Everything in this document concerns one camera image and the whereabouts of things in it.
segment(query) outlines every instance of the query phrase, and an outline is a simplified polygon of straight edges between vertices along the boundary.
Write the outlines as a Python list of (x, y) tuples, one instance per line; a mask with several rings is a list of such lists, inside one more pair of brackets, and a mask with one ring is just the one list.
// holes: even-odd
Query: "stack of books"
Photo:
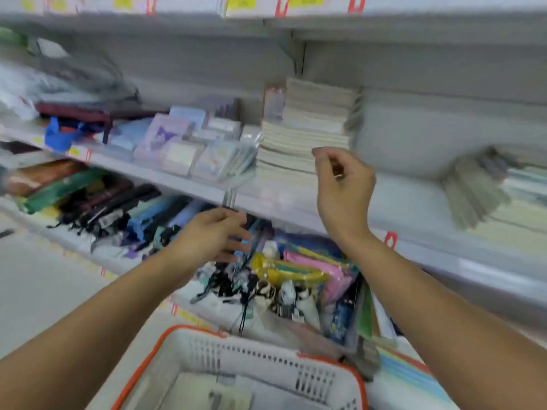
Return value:
[(257, 177), (317, 188), (311, 150), (349, 149), (363, 125), (362, 90), (287, 79), (282, 118), (262, 122)]
[(494, 243), (544, 255), (547, 153), (494, 146), (460, 158), (442, 182), (456, 226)]

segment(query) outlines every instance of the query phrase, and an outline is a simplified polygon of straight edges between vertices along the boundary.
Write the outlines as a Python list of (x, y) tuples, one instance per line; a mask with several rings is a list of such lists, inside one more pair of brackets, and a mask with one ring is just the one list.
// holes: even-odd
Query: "forearm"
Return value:
[(157, 278), (166, 267), (151, 257), (0, 361), (2, 408), (85, 408), (174, 289)]
[(547, 408), (547, 351), (374, 237), (350, 257), (462, 409)]

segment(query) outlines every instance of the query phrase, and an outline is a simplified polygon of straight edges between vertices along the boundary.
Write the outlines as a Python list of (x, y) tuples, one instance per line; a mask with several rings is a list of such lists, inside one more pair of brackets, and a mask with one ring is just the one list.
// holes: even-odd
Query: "green plastic package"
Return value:
[(17, 205), (22, 212), (34, 214), (45, 207), (52, 206), (65, 196), (87, 187), (107, 174), (108, 171), (104, 169), (90, 168), (45, 186), (26, 200), (18, 202)]

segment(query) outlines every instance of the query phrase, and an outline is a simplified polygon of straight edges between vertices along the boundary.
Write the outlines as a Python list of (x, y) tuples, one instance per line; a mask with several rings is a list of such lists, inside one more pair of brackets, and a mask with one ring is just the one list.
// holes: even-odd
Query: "person's left hand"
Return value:
[(234, 240), (250, 240), (250, 233), (242, 227), (246, 221), (245, 213), (229, 209), (202, 212), (158, 255), (164, 257), (166, 267), (177, 275), (177, 280), (185, 283), (205, 263), (235, 262), (233, 252), (249, 251), (248, 245)]

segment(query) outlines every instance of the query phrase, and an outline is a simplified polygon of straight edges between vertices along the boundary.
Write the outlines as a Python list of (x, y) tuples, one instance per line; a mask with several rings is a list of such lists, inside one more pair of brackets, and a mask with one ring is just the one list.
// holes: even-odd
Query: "shopping basket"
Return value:
[(112, 409), (159, 409), (181, 371), (252, 378), (259, 381), (252, 391), (255, 398), (263, 399), (273, 388), (302, 404), (316, 403), (332, 410), (368, 408), (363, 381), (350, 367), (275, 345), (177, 325), (160, 337)]

